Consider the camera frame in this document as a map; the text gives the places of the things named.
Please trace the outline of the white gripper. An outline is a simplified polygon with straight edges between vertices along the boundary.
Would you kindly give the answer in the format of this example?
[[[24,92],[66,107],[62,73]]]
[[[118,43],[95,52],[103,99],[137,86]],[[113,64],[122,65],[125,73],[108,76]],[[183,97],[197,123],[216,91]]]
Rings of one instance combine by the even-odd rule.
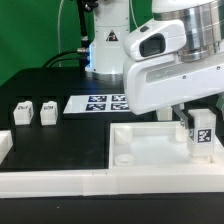
[[[185,128],[194,129],[194,118],[181,103],[224,92],[224,40],[217,53],[190,63],[178,58],[186,42],[180,20],[151,19],[126,36],[123,83],[133,113],[174,105]]]

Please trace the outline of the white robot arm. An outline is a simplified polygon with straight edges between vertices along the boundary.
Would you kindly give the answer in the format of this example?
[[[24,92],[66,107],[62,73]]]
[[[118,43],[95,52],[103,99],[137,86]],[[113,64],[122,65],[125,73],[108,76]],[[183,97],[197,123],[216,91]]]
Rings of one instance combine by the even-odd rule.
[[[129,28],[129,0],[87,0],[95,37],[86,72],[121,79],[143,114],[224,92],[224,0],[152,0],[153,17]]]

